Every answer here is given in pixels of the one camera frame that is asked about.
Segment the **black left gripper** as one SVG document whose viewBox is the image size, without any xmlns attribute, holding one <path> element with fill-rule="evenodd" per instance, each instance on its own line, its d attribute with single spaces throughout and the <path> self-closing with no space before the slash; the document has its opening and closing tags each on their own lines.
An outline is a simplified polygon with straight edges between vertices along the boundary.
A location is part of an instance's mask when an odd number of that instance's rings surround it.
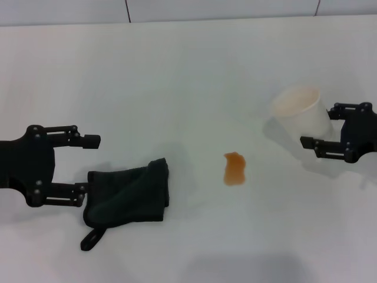
<svg viewBox="0 0 377 283">
<path fill-rule="evenodd" d="M 98 149 L 99 135 L 84 135 L 76 125 L 43 128 L 31 125 L 25 134 L 1 141 L 1 188 L 21 193 L 28 206 L 81 207 L 88 183 L 52 183 L 55 169 L 53 147 Z"/>
</svg>

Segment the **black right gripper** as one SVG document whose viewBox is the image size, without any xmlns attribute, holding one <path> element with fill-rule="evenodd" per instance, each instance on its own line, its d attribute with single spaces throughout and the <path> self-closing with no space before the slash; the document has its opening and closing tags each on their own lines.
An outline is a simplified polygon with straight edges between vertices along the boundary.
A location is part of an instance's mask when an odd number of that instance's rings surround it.
<svg viewBox="0 0 377 283">
<path fill-rule="evenodd" d="M 340 142 L 302 136 L 304 149 L 313 150 L 317 158 L 347 163 L 356 163 L 364 154 L 376 152 L 376 113 L 372 103 L 335 103 L 328 116 L 331 120 L 344 120 Z"/>
</svg>

